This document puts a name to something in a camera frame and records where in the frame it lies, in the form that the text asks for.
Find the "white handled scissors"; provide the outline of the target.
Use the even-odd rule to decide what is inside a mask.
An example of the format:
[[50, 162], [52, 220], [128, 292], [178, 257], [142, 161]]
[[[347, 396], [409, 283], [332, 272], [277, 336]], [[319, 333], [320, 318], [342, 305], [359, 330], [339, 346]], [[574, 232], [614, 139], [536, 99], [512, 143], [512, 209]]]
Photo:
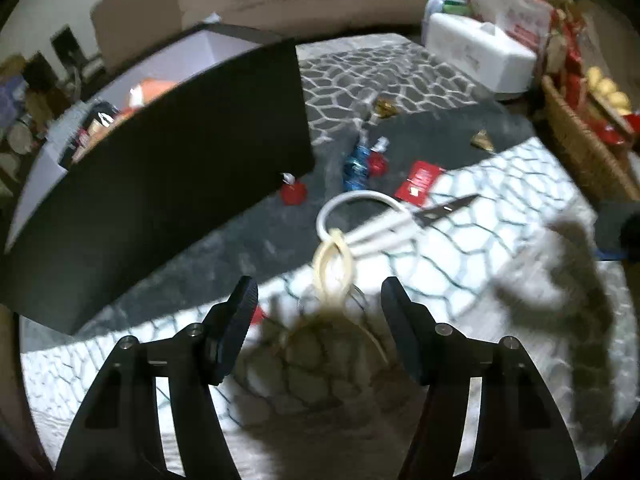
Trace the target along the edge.
[[316, 219], [316, 231], [322, 242], [330, 239], [326, 220], [338, 206], [358, 202], [358, 200], [385, 205], [387, 207], [385, 212], [345, 234], [348, 247], [358, 249], [363, 255], [366, 252], [375, 252], [384, 247], [405, 243], [406, 240], [414, 237], [420, 229], [426, 229], [441, 218], [446, 218], [450, 214], [470, 206], [478, 198], [480, 198], [478, 194], [471, 194], [428, 208], [411, 209], [381, 192], [350, 191], [333, 197], [320, 209]]

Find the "red sachet packet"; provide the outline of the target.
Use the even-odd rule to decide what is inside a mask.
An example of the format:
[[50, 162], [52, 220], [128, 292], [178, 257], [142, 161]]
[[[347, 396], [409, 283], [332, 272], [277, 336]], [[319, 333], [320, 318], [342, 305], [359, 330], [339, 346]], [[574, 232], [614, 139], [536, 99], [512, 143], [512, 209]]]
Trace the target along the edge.
[[439, 177], [445, 172], [442, 167], [418, 160], [411, 167], [408, 177], [395, 192], [396, 200], [422, 207]]

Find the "red round candy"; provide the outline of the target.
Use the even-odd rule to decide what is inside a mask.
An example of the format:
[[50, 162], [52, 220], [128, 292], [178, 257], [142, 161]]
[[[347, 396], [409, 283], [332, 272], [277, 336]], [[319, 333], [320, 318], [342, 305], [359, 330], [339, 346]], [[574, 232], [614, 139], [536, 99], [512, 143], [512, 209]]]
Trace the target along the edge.
[[282, 174], [280, 197], [286, 206], [301, 205], [307, 198], [306, 185], [296, 179], [292, 174], [286, 172]]
[[370, 148], [368, 165], [371, 177], [382, 177], [386, 174], [388, 162], [385, 152], [388, 144], [390, 144], [390, 141], [386, 136], [380, 136], [372, 148]]

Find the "blue candy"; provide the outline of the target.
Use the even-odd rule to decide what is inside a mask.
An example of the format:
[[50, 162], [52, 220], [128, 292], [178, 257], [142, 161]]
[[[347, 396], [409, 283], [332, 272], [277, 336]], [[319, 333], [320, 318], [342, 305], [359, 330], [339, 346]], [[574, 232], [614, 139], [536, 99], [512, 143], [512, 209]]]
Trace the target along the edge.
[[345, 192], [361, 191], [369, 183], [370, 150], [366, 144], [357, 143], [346, 157], [343, 166], [343, 188]]

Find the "gold candy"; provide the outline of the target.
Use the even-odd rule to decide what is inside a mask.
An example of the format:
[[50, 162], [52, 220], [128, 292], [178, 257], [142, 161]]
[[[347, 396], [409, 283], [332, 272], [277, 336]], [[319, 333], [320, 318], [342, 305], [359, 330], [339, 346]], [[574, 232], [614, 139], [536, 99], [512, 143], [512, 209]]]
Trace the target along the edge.
[[377, 98], [375, 100], [374, 111], [379, 118], [383, 119], [394, 117], [398, 114], [396, 105], [392, 101], [383, 98]]
[[480, 130], [472, 136], [471, 145], [486, 153], [495, 153], [495, 145], [492, 143], [488, 132], [485, 129]]

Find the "grey patterned table cloth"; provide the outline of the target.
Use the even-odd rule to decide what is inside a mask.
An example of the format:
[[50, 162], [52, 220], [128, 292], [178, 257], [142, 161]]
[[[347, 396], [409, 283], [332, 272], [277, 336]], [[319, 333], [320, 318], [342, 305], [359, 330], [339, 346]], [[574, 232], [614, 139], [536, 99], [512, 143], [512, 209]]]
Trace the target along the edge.
[[[369, 82], [387, 89], [407, 119], [487, 112], [501, 129], [524, 136], [514, 148], [441, 177], [435, 203], [470, 193], [477, 200], [405, 244], [359, 258], [348, 307], [389, 346], [378, 295], [393, 275], [437, 321], [465, 335], [517, 336], [558, 404], [580, 468], [593, 471], [638, 405], [638, 337], [623, 269], [591, 255], [594, 213], [560, 162], [524, 119], [482, 101], [469, 81], [396, 35], [303, 44], [297, 56], [320, 155], [344, 148], [354, 103]], [[22, 324], [26, 396], [51, 462], [116, 341], [126, 334], [160, 339], [201, 320], [205, 302], [188, 291], [212, 299], [222, 267], [238, 252], [234, 266], [262, 276], [265, 317], [212, 399], [241, 476], [396, 477], [424, 392], [397, 362], [379, 367], [356, 339], [306, 333], [289, 356], [280, 355], [282, 332], [314, 308], [310, 259], [318, 238], [312, 220], [287, 229], [285, 270], [278, 273], [273, 233], [256, 248], [248, 244], [258, 220], [252, 209], [206, 236], [76, 336]]]

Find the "wicker basket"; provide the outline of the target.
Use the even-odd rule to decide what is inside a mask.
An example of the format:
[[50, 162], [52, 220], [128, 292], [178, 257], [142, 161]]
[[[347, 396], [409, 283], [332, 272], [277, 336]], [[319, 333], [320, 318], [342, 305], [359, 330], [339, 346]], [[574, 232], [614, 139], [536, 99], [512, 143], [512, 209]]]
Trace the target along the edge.
[[597, 207], [602, 200], [638, 202], [639, 185], [628, 169], [567, 105], [549, 76], [542, 77], [541, 89], [561, 162], [591, 205]]

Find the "black storage box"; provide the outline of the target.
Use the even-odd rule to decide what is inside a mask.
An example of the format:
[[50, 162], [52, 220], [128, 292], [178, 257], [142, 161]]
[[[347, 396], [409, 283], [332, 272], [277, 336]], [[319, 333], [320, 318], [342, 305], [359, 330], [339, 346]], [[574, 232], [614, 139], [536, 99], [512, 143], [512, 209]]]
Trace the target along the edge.
[[172, 88], [70, 167], [1, 260], [2, 304], [64, 334], [314, 169], [292, 39], [201, 24], [149, 58]]

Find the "bananas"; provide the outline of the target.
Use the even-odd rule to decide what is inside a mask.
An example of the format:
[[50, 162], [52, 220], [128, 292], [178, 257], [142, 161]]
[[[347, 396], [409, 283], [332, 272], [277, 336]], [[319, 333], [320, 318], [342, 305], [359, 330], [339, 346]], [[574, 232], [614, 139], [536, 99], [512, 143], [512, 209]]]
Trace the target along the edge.
[[622, 116], [631, 114], [631, 102], [625, 92], [611, 78], [605, 77], [598, 66], [591, 66], [587, 73], [588, 88], [591, 92], [608, 101]]

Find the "white tissue box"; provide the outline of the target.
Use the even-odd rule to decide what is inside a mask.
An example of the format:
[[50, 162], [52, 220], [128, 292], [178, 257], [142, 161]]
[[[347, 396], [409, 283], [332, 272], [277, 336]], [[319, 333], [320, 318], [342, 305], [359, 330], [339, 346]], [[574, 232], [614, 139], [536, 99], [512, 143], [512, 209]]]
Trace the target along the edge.
[[536, 54], [489, 22], [432, 14], [425, 49], [495, 94], [522, 94], [534, 79]]

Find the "red white snack bag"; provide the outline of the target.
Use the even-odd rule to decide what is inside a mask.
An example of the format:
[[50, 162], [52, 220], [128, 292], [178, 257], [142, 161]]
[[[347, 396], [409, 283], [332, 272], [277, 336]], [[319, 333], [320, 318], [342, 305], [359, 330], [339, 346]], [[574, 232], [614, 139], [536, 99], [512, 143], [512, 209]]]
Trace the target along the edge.
[[547, 45], [553, 6], [544, 0], [469, 0], [474, 13], [539, 53]]

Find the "brown sofa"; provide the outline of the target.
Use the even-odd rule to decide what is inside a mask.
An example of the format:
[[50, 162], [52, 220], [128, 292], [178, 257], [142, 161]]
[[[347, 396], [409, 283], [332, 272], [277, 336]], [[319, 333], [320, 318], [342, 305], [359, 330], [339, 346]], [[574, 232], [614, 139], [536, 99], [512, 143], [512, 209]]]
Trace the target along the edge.
[[299, 42], [362, 30], [419, 29], [427, 0], [100, 0], [90, 13], [110, 70], [197, 24], [218, 20]]

